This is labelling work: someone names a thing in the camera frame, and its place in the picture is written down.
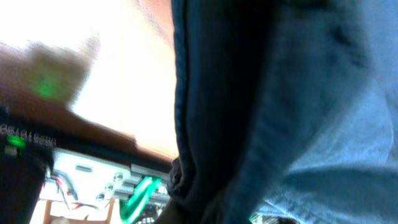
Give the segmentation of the dark blue denim shorts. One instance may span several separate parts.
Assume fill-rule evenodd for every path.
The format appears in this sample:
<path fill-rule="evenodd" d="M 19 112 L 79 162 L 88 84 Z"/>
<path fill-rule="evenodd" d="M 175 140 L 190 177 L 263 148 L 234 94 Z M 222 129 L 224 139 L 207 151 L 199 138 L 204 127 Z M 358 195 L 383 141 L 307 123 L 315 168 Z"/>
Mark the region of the dark blue denim shorts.
<path fill-rule="evenodd" d="M 396 1 L 172 1 L 159 223 L 397 222 Z"/>

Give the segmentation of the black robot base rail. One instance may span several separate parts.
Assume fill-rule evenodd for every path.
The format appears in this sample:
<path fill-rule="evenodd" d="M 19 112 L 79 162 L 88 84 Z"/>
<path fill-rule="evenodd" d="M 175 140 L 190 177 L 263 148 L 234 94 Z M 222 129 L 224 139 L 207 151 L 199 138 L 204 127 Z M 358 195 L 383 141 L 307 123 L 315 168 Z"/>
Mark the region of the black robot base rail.
<path fill-rule="evenodd" d="M 1 222 L 28 223 L 40 199 L 112 208 L 134 223 L 155 217 L 169 196 L 169 165 L 132 139 L 56 108 L 1 108 Z"/>

